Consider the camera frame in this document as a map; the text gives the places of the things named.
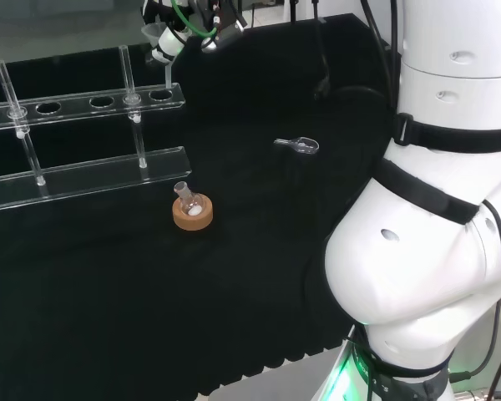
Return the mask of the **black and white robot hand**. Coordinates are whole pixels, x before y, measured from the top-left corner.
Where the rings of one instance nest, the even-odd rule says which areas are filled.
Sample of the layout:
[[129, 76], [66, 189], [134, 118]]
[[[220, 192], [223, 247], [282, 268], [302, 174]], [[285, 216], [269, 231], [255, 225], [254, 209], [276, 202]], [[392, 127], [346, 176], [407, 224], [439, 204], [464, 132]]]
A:
[[144, 1], [141, 14], [147, 31], [152, 31], [156, 23], [164, 24], [163, 32], [145, 55], [145, 62], [148, 65], [171, 65], [193, 33], [179, 17], [171, 1]]

